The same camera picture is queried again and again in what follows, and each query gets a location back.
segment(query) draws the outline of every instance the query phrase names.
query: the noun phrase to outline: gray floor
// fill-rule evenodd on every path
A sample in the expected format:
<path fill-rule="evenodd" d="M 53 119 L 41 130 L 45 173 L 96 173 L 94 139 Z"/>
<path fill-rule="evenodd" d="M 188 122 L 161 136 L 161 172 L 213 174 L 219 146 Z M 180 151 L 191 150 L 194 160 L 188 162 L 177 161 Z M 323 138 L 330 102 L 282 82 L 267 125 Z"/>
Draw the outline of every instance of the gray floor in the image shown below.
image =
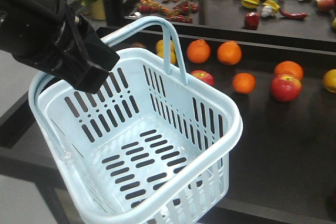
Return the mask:
<path fill-rule="evenodd" d="M 96 28 L 102 22 L 93 22 Z M 35 69 L 14 61 L 0 51 L 0 115 L 4 115 L 27 90 Z M 66 191 L 58 190 L 67 215 L 74 224 L 83 223 Z M 0 223 L 1 224 L 54 224 L 56 223 L 35 185 L 30 182 L 0 175 Z"/>

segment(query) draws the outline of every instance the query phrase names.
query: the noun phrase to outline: robotic arm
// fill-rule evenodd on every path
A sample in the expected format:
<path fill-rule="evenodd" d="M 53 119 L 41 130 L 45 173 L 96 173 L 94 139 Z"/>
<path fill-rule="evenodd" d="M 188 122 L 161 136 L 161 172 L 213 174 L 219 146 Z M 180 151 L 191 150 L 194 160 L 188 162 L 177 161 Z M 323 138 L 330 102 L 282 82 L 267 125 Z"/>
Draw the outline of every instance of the robotic arm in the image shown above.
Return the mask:
<path fill-rule="evenodd" d="M 0 0 L 0 50 L 89 93 L 119 60 L 66 0 Z"/>

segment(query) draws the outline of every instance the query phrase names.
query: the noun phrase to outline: basket bottom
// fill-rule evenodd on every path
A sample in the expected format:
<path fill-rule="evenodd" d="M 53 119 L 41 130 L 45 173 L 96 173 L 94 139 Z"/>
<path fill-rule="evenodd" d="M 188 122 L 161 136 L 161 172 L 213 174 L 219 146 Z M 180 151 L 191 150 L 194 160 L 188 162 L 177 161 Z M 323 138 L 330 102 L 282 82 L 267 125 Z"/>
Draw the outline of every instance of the basket bottom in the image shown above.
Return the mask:
<path fill-rule="evenodd" d="M 101 145 L 87 162 L 120 212 L 148 198 L 201 152 L 164 123 L 157 118 L 138 121 Z"/>

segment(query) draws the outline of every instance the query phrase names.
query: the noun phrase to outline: red chili pepper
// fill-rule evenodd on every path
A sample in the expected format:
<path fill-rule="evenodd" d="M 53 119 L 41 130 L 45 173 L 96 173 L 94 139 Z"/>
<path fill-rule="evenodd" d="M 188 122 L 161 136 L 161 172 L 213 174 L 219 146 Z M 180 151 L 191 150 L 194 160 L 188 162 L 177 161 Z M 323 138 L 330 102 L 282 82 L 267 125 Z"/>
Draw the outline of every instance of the red chili pepper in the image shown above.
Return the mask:
<path fill-rule="evenodd" d="M 286 13 L 282 9 L 279 9 L 282 16 L 290 19 L 304 19 L 308 16 L 307 13 Z"/>

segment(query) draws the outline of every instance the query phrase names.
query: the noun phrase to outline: red apple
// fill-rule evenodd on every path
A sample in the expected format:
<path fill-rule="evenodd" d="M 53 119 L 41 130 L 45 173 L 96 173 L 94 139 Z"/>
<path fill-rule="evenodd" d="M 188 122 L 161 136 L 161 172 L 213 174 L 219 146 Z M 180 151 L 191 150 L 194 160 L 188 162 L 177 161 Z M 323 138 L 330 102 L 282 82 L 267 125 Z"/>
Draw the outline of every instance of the red apple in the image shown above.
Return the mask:
<path fill-rule="evenodd" d="M 290 74 L 279 74 L 271 82 L 271 95 L 279 102 L 294 100 L 301 90 L 301 82 Z"/>
<path fill-rule="evenodd" d="M 320 12 L 328 12 L 335 7 L 335 0 L 319 0 L 317 2 L 317 8 Z"/>
<path fill-rule="evenodd" d="M 210 86 L 215 85 L 215 79 L 212 74 L 205 72 L 203 70 L 194 70 L 190 73 L 192 76 L 204 81 L 205 83 L 209 84 Z"/>
<path fill-rule="evenodd" d="M 259 14 L 257 12 L 248 13 L 245 15 L 245 28 L 249 30 L 257 30 L 259 25 Z"/>

